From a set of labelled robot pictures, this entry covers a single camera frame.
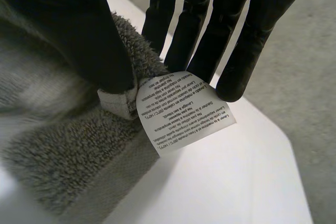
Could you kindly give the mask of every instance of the white fabric tag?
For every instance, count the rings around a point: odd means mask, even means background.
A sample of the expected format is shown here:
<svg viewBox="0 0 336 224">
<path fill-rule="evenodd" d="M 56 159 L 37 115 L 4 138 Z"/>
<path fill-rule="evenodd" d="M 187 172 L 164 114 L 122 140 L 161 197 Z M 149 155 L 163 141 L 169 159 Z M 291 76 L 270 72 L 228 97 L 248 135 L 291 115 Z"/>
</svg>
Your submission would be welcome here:
<svg viewBox="0 0 336 224">
<path fill-rule="evenodd" d="M 141 80 L 136 107 L 160 156 L 236 123 L 215 89 L 186 71 Z"/>
</svg>

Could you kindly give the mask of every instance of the glove finger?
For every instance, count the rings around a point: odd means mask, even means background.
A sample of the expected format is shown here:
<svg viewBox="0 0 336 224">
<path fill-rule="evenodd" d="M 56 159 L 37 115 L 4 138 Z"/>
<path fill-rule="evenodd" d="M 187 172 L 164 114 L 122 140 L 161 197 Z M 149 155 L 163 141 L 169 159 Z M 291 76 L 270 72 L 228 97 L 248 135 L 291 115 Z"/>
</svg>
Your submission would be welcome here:
<svg viewBox="0 0 336 224">
<path fill-rule="evenodd" d="M 184 0 L 183 11 L 165 59 L 169 71 L 186 70 L 200 35 L 209 2 L 210 0 Z"/>
</svg>

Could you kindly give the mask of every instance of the white table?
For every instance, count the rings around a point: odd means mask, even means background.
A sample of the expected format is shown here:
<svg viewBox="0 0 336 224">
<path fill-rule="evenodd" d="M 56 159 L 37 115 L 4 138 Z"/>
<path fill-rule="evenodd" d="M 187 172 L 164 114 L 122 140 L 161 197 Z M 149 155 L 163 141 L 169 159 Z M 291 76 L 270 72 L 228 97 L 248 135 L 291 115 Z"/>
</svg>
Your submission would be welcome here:
<svg viewBox="0 0 336 224">
<path fill-rule="evenodd" d="M 141 10 L 108 1 L 141 31 Z M 229 106 L 237 124 L 160 159 L 104 224 L 312 223 L 287 137 L 246 99 Z M 23 216 L 17 224 L 52 223 L 0 164 L 0 222 L 7 224 L 2 211 Z"/>
</svg>

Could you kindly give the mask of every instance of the terry cloth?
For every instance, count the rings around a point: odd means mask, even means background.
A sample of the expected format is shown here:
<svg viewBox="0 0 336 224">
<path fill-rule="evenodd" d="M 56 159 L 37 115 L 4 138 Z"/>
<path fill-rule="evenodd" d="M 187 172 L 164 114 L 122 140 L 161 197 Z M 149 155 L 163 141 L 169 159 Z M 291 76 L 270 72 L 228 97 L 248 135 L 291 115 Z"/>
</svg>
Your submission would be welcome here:
<svg viewBox="0 0 336 224">
<path fill-rule="evenodd" d="M 137 79 L 166 74 L 149 43 L 112 16 Z M 97 90 L 3 0 L 0 33 L 0 158 L 62 223 L 101 223 L 158 159 L 139 119 L 104 110 Z"/>
</svg>

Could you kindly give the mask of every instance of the fingertip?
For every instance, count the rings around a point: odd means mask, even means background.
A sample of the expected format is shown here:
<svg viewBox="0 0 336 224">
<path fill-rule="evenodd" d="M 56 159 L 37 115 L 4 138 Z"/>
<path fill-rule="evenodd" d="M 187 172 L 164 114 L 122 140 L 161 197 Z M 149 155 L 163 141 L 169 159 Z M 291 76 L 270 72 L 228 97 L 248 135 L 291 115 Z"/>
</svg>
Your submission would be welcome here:
<svg viewBox="0 0 336 224">
<path fill-rule="evenodd" d="M 241 83 L 232 85 L 229 81 L 219 81 L 216 86 L 217 96 L 225 102 L 236 102 L 244 94 L 245 87 Z"/>
</svg>

